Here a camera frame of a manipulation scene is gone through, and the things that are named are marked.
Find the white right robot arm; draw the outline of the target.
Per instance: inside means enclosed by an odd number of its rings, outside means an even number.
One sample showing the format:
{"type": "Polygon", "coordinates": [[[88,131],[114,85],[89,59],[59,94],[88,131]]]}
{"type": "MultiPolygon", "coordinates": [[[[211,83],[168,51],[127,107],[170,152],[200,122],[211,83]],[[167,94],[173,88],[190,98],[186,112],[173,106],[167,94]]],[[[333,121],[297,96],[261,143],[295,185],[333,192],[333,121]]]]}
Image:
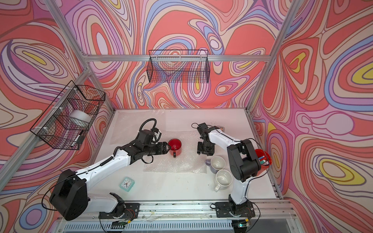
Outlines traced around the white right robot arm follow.
{"type": "Polygon", "coordinates": [[[229,200],[235,205],[247,202],[246,194],[249,182],[261,170],[261,164],[250,139],[239,140],[226,135],[217,126],[208,126],[201,123],[197,126],[202,142],[198,143],[197,153],[212,156],[215,146],[227,152],[229,168],[233,174],[234,186],[229,200]]]}

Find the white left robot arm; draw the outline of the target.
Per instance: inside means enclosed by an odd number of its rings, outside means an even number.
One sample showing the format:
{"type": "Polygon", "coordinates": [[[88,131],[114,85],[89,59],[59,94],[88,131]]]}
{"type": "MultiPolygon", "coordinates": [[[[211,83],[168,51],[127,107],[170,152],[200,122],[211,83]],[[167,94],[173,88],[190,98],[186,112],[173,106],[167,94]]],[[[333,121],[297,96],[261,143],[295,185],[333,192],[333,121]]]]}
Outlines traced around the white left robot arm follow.
{"type": "Polygon", "coordinates": [[[94,212],[111,218],[122,218],[127,208],[118,194],[110,192],[94,195],[89,191],[106,177],[145,156],[167,154],[170,145],[158,142],[155,136],[156,133],[151,130],[142,130],[130,143],[116,147],[106,159],[78,171],[62,172],[50,196],[50,204],[67,221],[94,212]]]}

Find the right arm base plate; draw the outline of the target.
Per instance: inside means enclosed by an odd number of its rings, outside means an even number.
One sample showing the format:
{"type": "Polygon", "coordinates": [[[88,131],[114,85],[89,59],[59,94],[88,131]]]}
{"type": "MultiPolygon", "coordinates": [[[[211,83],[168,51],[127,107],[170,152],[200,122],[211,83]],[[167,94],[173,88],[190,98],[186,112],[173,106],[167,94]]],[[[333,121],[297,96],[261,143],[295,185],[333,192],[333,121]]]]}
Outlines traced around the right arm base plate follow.
{"type": "Polygon", "coordinates": [[[218,218],[245,217],[251,219],[255,217],[253,203],[246,201],[236,205],[234,202],[216,202],[214,210],[218,218]]]}

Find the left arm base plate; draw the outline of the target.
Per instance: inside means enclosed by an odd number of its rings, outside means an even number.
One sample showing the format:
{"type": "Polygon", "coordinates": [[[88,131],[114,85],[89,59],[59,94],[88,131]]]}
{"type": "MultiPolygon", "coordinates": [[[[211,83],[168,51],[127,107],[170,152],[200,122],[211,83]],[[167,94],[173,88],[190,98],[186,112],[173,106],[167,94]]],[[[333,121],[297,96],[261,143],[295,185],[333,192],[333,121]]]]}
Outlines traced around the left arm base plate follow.
{"type": "Polygon", "coordinates": [[[125,219],[134,220],[139,216],[140,203],[119,204],[110,212],[100,212],[99,219],[125,219]]]}

